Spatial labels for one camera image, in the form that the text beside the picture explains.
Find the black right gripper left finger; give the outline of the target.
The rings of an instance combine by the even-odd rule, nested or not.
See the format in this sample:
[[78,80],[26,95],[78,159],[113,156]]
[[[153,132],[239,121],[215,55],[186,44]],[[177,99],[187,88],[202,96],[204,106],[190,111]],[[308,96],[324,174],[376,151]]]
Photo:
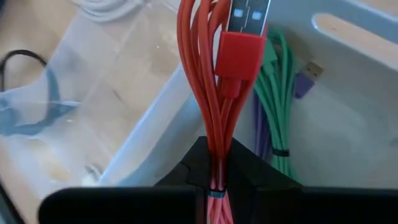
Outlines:
[[80,187],[47,196],[39,223],[206,223],[209,186],[207,139],[153,187]]

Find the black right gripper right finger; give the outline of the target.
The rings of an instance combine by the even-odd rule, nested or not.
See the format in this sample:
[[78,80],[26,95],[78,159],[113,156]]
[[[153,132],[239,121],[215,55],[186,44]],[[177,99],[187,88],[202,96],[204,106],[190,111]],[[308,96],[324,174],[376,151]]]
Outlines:
[[236,139],[228,165],[235,223],[397,224],[396,190],[304,186]]

